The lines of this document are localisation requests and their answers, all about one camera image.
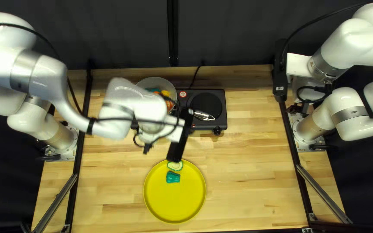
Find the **warning sticker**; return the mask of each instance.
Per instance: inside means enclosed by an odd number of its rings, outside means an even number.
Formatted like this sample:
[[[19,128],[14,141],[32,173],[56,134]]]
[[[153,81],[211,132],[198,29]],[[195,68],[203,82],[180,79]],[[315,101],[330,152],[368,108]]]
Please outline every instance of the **warning sticker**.
[[[184,91],[181,91],[181,92],[179,93],[179,97],[181,97],[181,98],[184,98],[184,97],[186,97],[186,96],[187,96],[187,93],[184,92]]]

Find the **green toy food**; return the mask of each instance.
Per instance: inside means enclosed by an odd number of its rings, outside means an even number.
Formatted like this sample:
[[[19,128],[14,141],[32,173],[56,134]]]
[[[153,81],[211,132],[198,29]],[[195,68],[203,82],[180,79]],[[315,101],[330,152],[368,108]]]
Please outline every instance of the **green toy food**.
[[[166,182],[167,183],[179,183],[181,179],[181,175],[175,172],[168,171],[166,174]]]
[[[175,172],[179,172],[184,167],[184,163],[182,161],[180,162],[168,162],[166,165],[169,169]]]

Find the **burner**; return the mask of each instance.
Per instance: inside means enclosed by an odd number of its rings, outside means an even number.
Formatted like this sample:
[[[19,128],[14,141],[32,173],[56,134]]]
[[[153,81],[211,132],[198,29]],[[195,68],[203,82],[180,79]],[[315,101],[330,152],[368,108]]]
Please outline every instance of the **burner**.
[[[227,108],[224,90],[177,90],[181,107],[192,108],[212,115],[214,121],[203,121],[194,117],[193,130],[211,130],[220,135],[227,129]]]
[[[200,93],[196,95],[189,105],[192,109],[208,113],[215,119],[220,116],[223,110],[220,98],[211,93]]]

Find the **wooden tabletop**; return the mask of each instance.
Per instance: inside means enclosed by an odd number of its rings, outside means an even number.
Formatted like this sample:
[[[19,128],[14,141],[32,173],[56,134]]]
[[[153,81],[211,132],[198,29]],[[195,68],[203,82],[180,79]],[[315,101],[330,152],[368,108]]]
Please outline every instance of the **wooden tabletop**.
[[[160,76],[177,87],[185,87],[195,69],[94,71],[89,116],[97,116],[111,77],[126,77],[136,82],[141,78]],[[161,139],[147,155],[143,155],[142,149],[133,144],[132,132],[121,141],[87,135],[73,232],[207,232],[307,225],[281,113],[272,96],[271,66],[201,69],[197,86],[226,90],[228,129],[220,136],[214,136],[210,131],[195,131],[188,138],[183,158],[201,170],[207,185],[206,201],[198,215],[187,223],[169,225],[157,220],[145,206],[143,182],[149,170],[166,158],[167,140]],[[83,90],[84,75],[84,71],[70,72],[80,102],[83,93],[79,90]],[[306,169],[313,177],[318,177],[319,184],[342,207],[326,153],[304,153],[301,159]],[[45,163],[33,226],[72,170],[73,162]],[[327,207],[319,201],[312,199],[316,215],[332,219]],[[66,207],[67,201],[64,201],[45,232],[61,230]]]

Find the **avocado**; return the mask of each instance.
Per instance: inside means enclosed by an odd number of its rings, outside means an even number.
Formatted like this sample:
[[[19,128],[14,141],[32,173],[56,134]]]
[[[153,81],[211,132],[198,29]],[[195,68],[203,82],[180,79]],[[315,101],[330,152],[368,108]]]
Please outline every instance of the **avocado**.
[[[184,163],[180,162],[168,162],[167,167],[172,171],[179,172],[184,167]]]

